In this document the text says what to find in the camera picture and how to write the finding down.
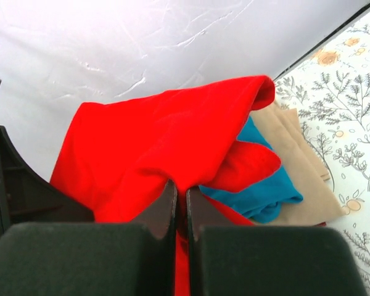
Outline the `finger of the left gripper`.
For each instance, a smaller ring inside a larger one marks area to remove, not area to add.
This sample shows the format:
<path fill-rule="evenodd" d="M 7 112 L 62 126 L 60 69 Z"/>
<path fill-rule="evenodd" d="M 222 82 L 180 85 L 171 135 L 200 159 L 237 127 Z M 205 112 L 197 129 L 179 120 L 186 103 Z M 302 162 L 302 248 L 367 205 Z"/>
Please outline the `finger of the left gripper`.
<path fill-rule="evenodd" d="M 0 126 L 0 237 L 14 224 L 93 222 L 90 209 L 51 186 L 17 152 Z"/>

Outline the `red t-shirt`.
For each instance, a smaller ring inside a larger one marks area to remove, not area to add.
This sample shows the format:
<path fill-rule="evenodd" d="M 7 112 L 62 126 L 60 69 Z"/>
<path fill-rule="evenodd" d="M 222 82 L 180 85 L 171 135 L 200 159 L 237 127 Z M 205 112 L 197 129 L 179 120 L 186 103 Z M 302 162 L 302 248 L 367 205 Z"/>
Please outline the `red t-shirt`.
<path fill-rule="evenodd" d="M 237 193 L 276 172 L 279 157 L 237 139 L 274 100 L 271 78 L 246 76 L 113 104 L 85 102 L 68 128 L 50 183 L 100 223 L 128 222 L 173 181 L 179 192 L 176 295 L 189 295 L 186 191 Z"/>

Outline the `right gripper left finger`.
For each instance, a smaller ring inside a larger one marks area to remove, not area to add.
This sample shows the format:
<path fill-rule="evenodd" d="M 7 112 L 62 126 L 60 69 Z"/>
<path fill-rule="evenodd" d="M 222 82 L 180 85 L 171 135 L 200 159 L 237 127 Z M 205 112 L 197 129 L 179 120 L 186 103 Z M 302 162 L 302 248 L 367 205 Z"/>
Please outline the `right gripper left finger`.
<path fill-rule="evenodd" d="M 178 191 L 128 223 L 21 223 L 0 239 L 0 295 L 173 295 Z"/>

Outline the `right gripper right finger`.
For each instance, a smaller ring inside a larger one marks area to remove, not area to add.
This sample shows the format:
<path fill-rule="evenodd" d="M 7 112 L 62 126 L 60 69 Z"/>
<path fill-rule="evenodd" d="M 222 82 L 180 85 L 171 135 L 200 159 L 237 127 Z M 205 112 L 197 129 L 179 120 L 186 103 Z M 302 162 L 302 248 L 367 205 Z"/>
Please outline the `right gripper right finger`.
<path fill-rule="evenodd" d="M 239 226 L 196 187 L 186 202 L 192 295 L 366 295 L 336 230 Z"/>

